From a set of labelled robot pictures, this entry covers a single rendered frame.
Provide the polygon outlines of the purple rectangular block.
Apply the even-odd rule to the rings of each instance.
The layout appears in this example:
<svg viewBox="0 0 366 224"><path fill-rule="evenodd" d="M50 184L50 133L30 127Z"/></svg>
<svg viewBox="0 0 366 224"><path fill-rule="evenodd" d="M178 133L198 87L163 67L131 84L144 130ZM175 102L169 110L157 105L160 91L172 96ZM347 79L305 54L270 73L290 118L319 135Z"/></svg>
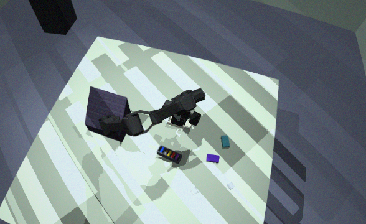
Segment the purple rectangular block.
<svg viewBox="0 0 366 224"><path fill-rule="evenodd" d="M219 156L214 155L214 154L207 154L206 161L207 162L218 163L219 162Z"/></svg>

